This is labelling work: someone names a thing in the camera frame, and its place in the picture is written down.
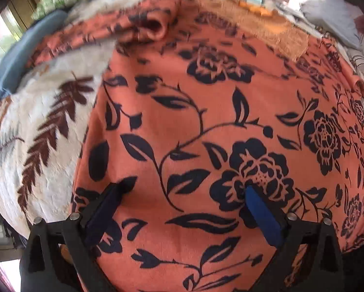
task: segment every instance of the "gray pillow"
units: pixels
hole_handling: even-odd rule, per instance
[[[348,47],[359,49],[359,37],[344,0],[289,0],[289,6],[300,9],[316,26],[323,27]]]

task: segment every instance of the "bright orange fabric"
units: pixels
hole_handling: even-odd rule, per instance
[[[364,243],[364,83],[328,40],[293,63],[193,0],[147,0],[34,61],[84,26],[145,41],[111,58],[73,190],[73,211],[110,183],[126,192],[97,247],[119,291],[248,290],[275,252],[245,208],[252,183],[286,213],[331,218],[343,251]]]

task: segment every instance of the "blue gripper pad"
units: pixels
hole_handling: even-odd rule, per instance
[[[279,248],[283,242],[283,229],[252,186],[246,188],[246,205],[270,246]]]

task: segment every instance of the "orange cloth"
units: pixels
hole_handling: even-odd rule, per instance
[[[251,183],[286,213],[331,218],[343,251],[364,243],[364,83],[328,40],[293,63],[195,1],[146,0],[33,59],[116,31],[139,42],[103,75],[72,210],[124,188],[96,249],[119,291],[248,290],[275,252],[245,207]]]

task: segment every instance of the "screw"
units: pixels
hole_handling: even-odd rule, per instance
[[[41,217],[36,217],[33,221],[33,224],[40,224],[42,222],[42,218]]]
[[[323,223],[330,226],[332,224],[332,221],[329,218],[326,217],[326,218],[323,219]]]
[[[288,213],[286,217],[291,221],[296,221],[298,219],[298,216],[294,213]]]
[[[72,213],[72,214],[70,215],[70,219],[71,219],[72,221],[76,221],[76,220],[78,220],[78,219],[79,219],[79,217],[81,217],[81,215],[80,215],[80,213],[77,213],[77,212]]]

